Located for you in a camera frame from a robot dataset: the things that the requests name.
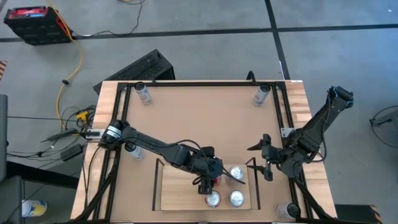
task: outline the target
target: can lid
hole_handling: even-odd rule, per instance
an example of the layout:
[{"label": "can lid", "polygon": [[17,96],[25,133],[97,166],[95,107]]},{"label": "can lid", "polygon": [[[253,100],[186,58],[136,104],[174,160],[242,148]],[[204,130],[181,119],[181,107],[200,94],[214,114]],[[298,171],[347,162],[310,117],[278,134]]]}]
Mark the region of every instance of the can lid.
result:
[{"label": "can lid", "polygon": [[264,93],[268,93],[269,90],[271,90],[271,87],[269,85],[267,85],[267,84],[262,84],[260,86],[260,90],[263,91]]},{"label": "can lid", "polygon": [[229,173],[238,180],[243,179],[243,170],[242,168],[235,166],[229,170]]},{"label": "can lid", "polygon": [[235,206],[241,206],[244,203],[244,195],[242,192],[235,190],[229,196],[229,200]]},{"label": "can lid", "polygon": [[145,83],[143,83],[143,82],[137,82],[137,83],[134,85],[134,88],[135,88],[136,90],[143,90],[143,89],[145,88]]},{"label": "can lid", "polygon": [[220,201],[221,201],[221,196],[216,191],[212,191],[211,194],[206,196],[206,202],[209,205],[218,205]]},{"label": "can lid", "polygon": [[301,210],[300,207],[298,205],[296,205],[295,203],[290,203],[287,205],[287,213],[292,217],[292,218],[298,218],[300,217],[301,214]]}]

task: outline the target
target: gray floor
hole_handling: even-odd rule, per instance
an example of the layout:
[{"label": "gray floor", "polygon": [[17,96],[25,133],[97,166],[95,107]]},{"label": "gray floor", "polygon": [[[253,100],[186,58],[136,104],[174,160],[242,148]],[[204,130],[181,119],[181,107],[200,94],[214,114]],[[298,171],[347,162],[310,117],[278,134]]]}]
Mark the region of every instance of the gray floor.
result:
[{"label": "gray floor", "polygon": [[[135,25],[139,9],[116,0],[54,0],[53,3],[79,34],[105,29],[128,32]],[[44,0],[8,0],[0,17],[4,17],[7,8],[44,4]],[[279,27],[398,23],[395,0],[272,0],[272,6]],[[147,0],[137,32],[270,26],[262,0]],[[4,37],[15,35],[0,24],[0,38]],[[335,203],[374,204],[379,207],[384,223],[395,223],[398,149],[380,143],[373,136],[368,119],[377,111],[397,104],[398,30],[289,32],[280,34],[280,38],[291,79],[304,81],[313,112],[324,104],[326,90],[331,85],[354,92],[354,107],[341,114],[326,132],[325,164]],[[65,91],[61,110],[96,104],[98,96],[91,86],[153,49],[160,50],[174,65],[178,79],[242,79],[249,70],[257,78],[282,79],[271,33],[83,40],[81,44],[85,51],[83,69]],[[8,61],[0,93],[9,96],[9,114],[54,118],[60,80],[78,63],[75,46],[0,43],[0,60]],[[59,129],[58,121],[9,119],[8,150],[46,149],[50,145],[39,142]],[[389,143],[398,145],[396,130],[391,125],[376,131]],[[64,140],[54,150],[70,141]],[[46,164],[10,160],[34,167]],[[81,169],[80,157],[59,163],[43,168],[51,167],[64,174]],[[36,187],[27,184],[26,194]],[[73,190],[46,187],[35,198],[49,201],[52,209],[44,217],[28,222],[67,220],[74,194]]]}]

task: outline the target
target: silver can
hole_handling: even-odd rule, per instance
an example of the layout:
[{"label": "silver can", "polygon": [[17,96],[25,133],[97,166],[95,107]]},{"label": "silver can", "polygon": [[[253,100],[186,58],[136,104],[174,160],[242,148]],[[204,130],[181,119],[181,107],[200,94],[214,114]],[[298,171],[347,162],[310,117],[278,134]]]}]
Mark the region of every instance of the silver can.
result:
[{"label": "silver can", "polygon": [[229,203],[235,207],[239,208],[244,204],[244,195],[238,190],[234,190],[229,194]]},{"label": "silver can", "polygon": [[206,195],[206,204],[211,208],[215,208],[221,203],[221,195],[217,191],[212,191],[211,194]]},{"label": "silver can", "polygon": [[[243,173],[243,169],[242,168],[240,168],[238,166],[231,167],[229,169],[229,174],[231,174],[231,176],[233,176],[235,179],[243,181],[244,173]],[[236,182],[232,178],[228,178],[228,180],[229,180],[229,182]]]},{"label": "silver can", "polygon": [[141,99],[142,103],[145,105],[150,105],[152,103],[152,98],[149,95],[147,86],[143,82],[137,82],[134,86],[136,92]]},{"label": "silver can", "polygon": [[295,203],[279,204],[275,209],[281,218],[295,219],[301,214],[300,207]]},{"label": "silver can", "polygon": [[254,106],[261,106],[264,103],[264,100],[267,98],[271,87],[267,84],[262,84],[253,100]]},{"label": "silver can", "polygon": [[126,143],[124,148],[127,152],[129,152],[136,159],[145,158],[145,149],[143,147],[137,146],[133,143]]}]

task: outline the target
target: soda can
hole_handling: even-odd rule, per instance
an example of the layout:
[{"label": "soda can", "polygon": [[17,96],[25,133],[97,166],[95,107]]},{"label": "soda can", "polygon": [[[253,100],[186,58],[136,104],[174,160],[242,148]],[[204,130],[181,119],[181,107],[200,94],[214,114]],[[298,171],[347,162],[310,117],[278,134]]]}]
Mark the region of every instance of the soda can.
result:
[{"label": "soda can", "polygon": [[221,203],[221,195],[217,191],[212,191],[211,194],[206,195],[206,204],[211,208],[216,208]]},{"label": "soda can", "polygon": [[281,218],[295,219],[301,214],[300,207],[295,203],[279,204],[275,209]]},{"label": "soda can", "polygon": [[47,210],[47,203],[43,200],[23,200],[22,217],[39,217]]},{"label": "soda can", "polygon": [[238,190],[234,190],[229,195],[229,203],[235,207],[239,208],[244,204],[244,195]]},{"label": "soda can", "polygon": [[[240,168],[238,166],[231,167],[229,169],[229,174],[231,174],[231,176],[233,176],[235,179],[243,181],[243,175],[244,174],[243,174],[243,169],[242,168]],[[233,180],[232,178],[228,178],[228,181],[231,182],[231,183],[235,182],[235,180]]]},{"label": "soda can", "polygon": [[137,146],[136,144],[129,142],[125,143],[124,148],[136,159],[143,159],[145,157],[145,149],[143,147]]},{"label": "soda can", "polygon": [[267,84],[262,84],[253,100],[254,106],[261,106],[264,103],[264,100],[267,98],[271,87]]},{"label": "soda can", "polygon": [[143,82],[137,82],[134,86],[136,92],[141,99],[142,103],[145,105],[150,105],[152,103],[152,98],[149,95],[147,86]]}]

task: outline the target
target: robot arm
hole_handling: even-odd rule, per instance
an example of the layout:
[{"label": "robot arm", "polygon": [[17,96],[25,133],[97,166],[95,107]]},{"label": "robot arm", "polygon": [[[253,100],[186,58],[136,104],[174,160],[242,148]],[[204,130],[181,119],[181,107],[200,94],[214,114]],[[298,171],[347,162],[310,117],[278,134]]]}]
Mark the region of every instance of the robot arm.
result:
[{"label": "robot arm", "polygon": [[[183,142],[192,142],[197,145],[198,149],[182,144]],[[122,144],[125,144],[126,149],[131,150],[136,147],[144,148],[162,156],[171,166],[198,175],[199,181],[195,180],[193,184],[200,184],[198,186],[199,194],[210,194],[215,179],[222,174],[231,177],[223,167],[223,161],[215,157],[213,147],[201,148],[191,140],[167,144],[140,133],[132,128],[127,121],[115,120],[108,126],[98,145],[105,149],[115,150]]]},{"label": "robot arm", "polygon": [[292,131],[283,138],[285,148],[279,149],[271,145],[271,137],[264,134],[258,144],[248,150],[261,150],[262,158],[267,165],[249,166],[264,174],[264,178],[272,181],[271,164],[285,175],[295,178],[302,170],[302,163],[312,162],[323,142],[323,133],[343,110],[352,107],[353,93],[342,87],[331,87],[325,105],[314,115],[314,117],[303,127]]}]

